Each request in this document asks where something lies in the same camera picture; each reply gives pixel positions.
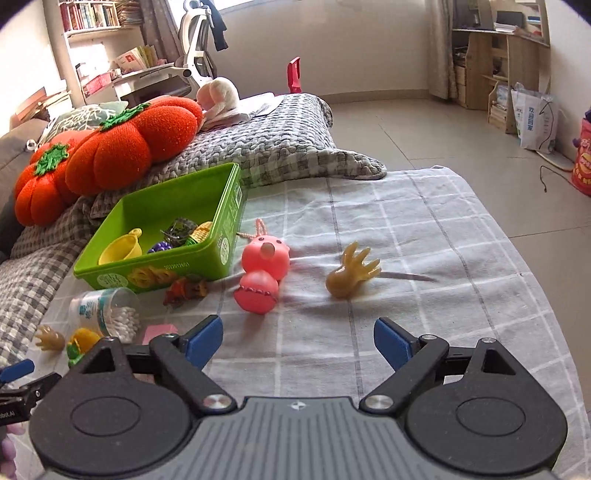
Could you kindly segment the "person's right hand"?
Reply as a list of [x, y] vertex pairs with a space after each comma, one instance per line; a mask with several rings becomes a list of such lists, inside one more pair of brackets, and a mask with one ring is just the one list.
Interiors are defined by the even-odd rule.
[[24, 434], [24, 427], [21, 423], [7, 425], [1, 434], [1, 479], [9, 480], [16, 478], [16, 447], [13, 436]]

